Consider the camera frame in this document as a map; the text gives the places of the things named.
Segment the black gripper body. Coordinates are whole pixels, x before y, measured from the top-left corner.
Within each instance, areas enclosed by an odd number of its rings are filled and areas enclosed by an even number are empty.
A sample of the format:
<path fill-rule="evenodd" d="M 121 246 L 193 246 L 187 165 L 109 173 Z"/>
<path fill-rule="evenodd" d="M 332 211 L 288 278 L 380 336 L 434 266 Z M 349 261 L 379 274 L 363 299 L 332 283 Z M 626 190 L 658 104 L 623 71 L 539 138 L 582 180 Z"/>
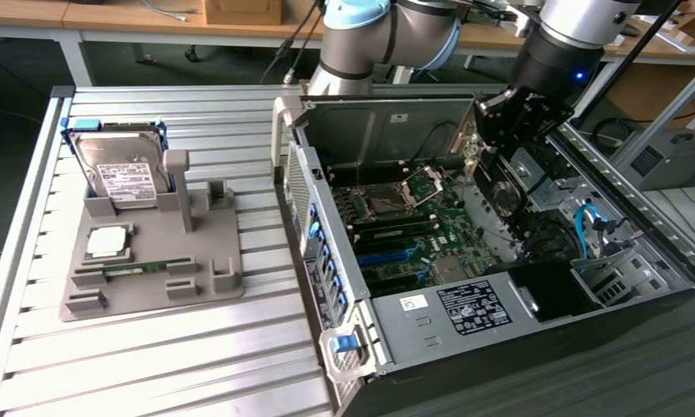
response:
<path fill-rule="evenodd" d="M 588 81 L 602 57 L 603 46 L 582 48 L 547 32 L 531 32 L 515 59 L 506 108 L 522 109 L 528 96 L 551 107 L 570 108 L 567 100 Z"/>

